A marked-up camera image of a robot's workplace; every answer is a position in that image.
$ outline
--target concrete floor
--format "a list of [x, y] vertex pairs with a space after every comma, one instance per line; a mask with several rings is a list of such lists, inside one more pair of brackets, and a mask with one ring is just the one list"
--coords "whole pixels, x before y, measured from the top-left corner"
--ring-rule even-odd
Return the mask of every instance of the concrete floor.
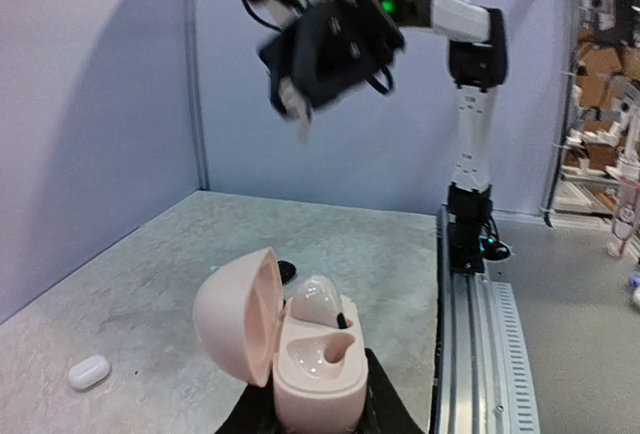
[[515, 256], [491, 275], [513, 285], [541, 432], [639, 432], [640, 311], [627, 287], [634, 259], [610, 258], [606, 232], [499, 228]]
[[[324, 274], [357, 303], [367, 346], [426, 432], [435, 218], [197, 192], [0, 326], [0, 433], [215, 432], [245, 384], [198, 344], [193, 299], [217, 267], [268, 246], [298, 267], [285, 295]], [[111, 375], [73, 391], [68, 369], [94, 354]]]

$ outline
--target cable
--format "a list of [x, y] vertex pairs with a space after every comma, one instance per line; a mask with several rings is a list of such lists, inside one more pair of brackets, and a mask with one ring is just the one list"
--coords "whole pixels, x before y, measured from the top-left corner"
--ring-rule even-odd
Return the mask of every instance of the cable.
[[387, 66], [384, 66], [382, 69], [380, 69], [380, 72], [387, 80], [386, 86], [384, 86], [378, 79], [376, 79], [375, 76], [371, 76], [370, 78], [368, 78], [367, 82], [371, 87], [373, 87], [380, 94], [382, 94], [383, 96], [387, 96], [389, 95], [389, 93], [393, 91], [395, 87], [395, 84], [393, 81], [393, 75], [391, 74], [391, 71]]
[[273, 31], [282, 32], [282, 29], [280, 29], [278, 26], [276, 26], [275, 24], [271, 24], [265, 21], [264, 19], [262, 19], [260, 16], [258, 16], [256, 12], [253, 10], [253, 8], [251, 7], [251, 5], [249, 4], [249, 2], [247, 2], [247, 0], [242, 0], [242, 5], [244, 6], [247, 13], [251, 16], [251, 18], [254, 21], [256, 21], [258, 24], [260, 24], [261, 26], [267, 27]]
[[496, 235], [496, 240], [500, 241], [500, 231], [498, 231], [498, 225], [496, 224], [495, 219], [493, 218], [492, 215], [489, 216], [489, 221], [491, 222], [491, 225], [493, 226], [493, 232]]

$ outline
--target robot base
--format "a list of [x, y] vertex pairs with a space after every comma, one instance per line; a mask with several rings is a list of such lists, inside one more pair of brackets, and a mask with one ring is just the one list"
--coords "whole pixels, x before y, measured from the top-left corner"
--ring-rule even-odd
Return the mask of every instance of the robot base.
[[484, 256], [478, 246], [460, 247], [454, 242], [455, 222], [449, 223], [449, 266], [456, 274], [481, 274], [484, 272]]

